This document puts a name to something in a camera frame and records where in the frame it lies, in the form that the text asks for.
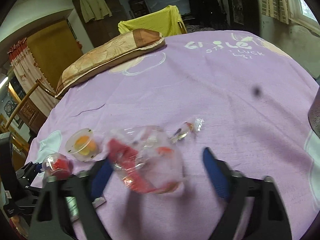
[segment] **patterned curtain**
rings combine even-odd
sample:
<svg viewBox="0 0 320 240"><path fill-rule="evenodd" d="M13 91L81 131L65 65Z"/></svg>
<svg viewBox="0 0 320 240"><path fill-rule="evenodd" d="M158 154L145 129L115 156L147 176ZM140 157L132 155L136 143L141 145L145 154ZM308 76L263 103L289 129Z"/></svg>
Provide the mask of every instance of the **patterned curtain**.
<svg viewBox="0 0 320 240"><path fill-rule="evenodd" d="M38 68L38 64L35 62L25 41L26 38L18 41L18 43L14 44L8 51L11 66L20 85L23 90L28 93L36 83L36 80L39 79L47 89L54 92L53 88ZM49 116L50 111L59 102L57 99L45 93L41 88L37 88L31 94L30 99L47 117Z"/></svg>
<svg viewBox="0 0 320 240"><path fill-rule="evenodd" d="M262 0L262 14L289 24L287 0Z"/></svg>

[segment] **orange food in cup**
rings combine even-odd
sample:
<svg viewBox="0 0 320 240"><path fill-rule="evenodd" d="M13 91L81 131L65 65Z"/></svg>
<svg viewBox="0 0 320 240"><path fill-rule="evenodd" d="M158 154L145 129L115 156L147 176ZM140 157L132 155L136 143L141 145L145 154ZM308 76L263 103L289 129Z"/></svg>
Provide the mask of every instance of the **orange food in cup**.
<svg viewBox="0 0 320 240"><path fill-rule="evenodd" d="M90 137L87 135L79 137L75 142L75 149L81 149L83 145L85 145L90 140ZM94 152L97 150L97 145L95 141L90 140L90 142L79 151L81 155L89 155L90 152Z"/></svg>

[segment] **plastic bag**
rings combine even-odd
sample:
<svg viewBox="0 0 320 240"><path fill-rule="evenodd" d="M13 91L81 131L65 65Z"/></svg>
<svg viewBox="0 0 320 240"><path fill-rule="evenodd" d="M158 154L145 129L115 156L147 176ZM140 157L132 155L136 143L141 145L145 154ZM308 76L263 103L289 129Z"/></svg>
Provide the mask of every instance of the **plastic bag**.
<svg viewBox="0 0 320 240"><path fill-rule="evenodd" d="M160 127L112 130L107 145L114 170L131 190L172 192L183 180L181 153Z"/></svg>

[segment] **bed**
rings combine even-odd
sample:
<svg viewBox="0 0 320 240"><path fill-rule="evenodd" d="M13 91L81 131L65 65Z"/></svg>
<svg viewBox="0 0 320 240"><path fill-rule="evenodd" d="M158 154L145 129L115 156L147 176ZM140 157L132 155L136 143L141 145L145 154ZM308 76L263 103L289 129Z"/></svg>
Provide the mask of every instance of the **bed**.
<svg viewBox="0 0 320 240"><path fill-rule="evenodd" d="M202 163L204 147L247 177L272 176L291 224L306 232L320 209L320 139L308 110L319 85L292 58L247 32L196 32L71 88L33 140L27 158L41 161L77 130L162 126L169 135L190 117L205 123L178 142L186 182L163 195L139 195L113 175L97 208L114 240L206 240L224 206ZM93 163L75 159L74 173ZM41 176L33 186L42 186ZM78 239L85 239L79 221Z"/></svg>

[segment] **beige jacket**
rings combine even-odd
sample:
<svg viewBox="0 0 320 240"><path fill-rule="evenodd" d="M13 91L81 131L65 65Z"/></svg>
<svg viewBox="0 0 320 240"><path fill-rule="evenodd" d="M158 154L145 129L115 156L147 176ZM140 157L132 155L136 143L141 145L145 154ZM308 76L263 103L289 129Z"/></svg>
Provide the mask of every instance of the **beige jacket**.
<svg viewBox="0 0 320 240"><path fill-rule="evenodd" d="M94 21L101 20L107 14L112 16L105 0L80 0L80 7L83 19L86 23L91 19Z"/></svg>

